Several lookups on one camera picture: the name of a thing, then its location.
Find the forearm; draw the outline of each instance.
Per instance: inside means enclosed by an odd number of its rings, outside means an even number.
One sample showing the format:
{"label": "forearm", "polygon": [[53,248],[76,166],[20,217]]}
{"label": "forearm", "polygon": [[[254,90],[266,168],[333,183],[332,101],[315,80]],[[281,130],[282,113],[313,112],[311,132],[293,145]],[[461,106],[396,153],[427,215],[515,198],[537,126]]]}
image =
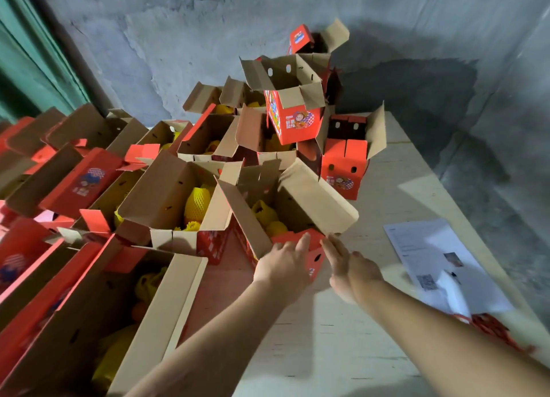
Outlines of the forearm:
{"label": "forearm", "polygon": [[253,282],[128,396],[230,396],[283,309],[284,302],[276,292]]}
{"label": "forearm", "polygon": [[352,282],[361,307],[442,397],[543,396],[550,370],[384,281]]}

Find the stack of boxes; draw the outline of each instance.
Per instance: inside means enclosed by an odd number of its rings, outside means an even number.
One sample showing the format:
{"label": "stack of boxes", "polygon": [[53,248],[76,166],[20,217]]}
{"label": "stack of boxes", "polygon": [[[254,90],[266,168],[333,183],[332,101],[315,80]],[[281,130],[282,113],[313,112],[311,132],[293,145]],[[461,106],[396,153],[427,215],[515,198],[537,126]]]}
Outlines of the stack of boxes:
{"label": "stack of boxes", "polygon": [[285,56],[241,60],[246,81],[197,83],[194,125],[87,104],[0,127],[0,394],[125,394],[180,342],[230,236],[256,267],[310,233],[315,279],[386,146],[383,106],[334,114],[348,38],[301,25]]}

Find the white table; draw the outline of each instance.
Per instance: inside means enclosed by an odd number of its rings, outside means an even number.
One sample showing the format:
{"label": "white table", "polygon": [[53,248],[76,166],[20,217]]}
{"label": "white table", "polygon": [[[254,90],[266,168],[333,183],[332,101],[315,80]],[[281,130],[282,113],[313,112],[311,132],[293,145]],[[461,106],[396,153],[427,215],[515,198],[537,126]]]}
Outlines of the white table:
{"label": "white table", "polygon": [[[359,221],[343,235],[350,249],[376,261],[384,278],[415,296],[383,225],[443,217],[500,285],[516,310],[497,315],[520,345],[550,366],[550,335],[391,114],[388,147],[374,157],[354,203]],[[252,279],[236,240],[208,267],[187,335],[229,305]],[[325,261],[312,287],[281,315],[248,366],[235,396],[392,397],[435,395],[402,350],[358,307],[329,289]]]}

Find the green curtain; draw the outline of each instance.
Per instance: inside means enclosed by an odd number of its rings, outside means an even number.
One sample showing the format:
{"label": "green curtain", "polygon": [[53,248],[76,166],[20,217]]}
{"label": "green curtain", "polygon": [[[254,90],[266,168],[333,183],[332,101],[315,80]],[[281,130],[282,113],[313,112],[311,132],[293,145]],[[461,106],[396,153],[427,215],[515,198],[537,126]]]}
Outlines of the green curtain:
{"label": "green curtain", "polygon": [[0,0],[0,117],[15,122],[54,106],[69,114],[89,102],[30,0]]}

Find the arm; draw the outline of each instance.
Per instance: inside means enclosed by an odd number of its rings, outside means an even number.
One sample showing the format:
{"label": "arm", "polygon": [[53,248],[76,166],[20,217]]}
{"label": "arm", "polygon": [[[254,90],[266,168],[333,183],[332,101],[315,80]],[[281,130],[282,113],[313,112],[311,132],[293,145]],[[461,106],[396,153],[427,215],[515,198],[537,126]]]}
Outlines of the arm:
{"label": "arm", "polygon": [[230,396],[252,355],[286,306],[309,284],[310,236],[273,246],[258,261],[252,284],[222,313],[179,346],[127,397]]}
{"label": "arm", "polygon": [[336,293],[373,317],[442,397],[548,395],[545,366],[404,294],[383,280],[373,261],[349,253],[336,237],[323,248]]}

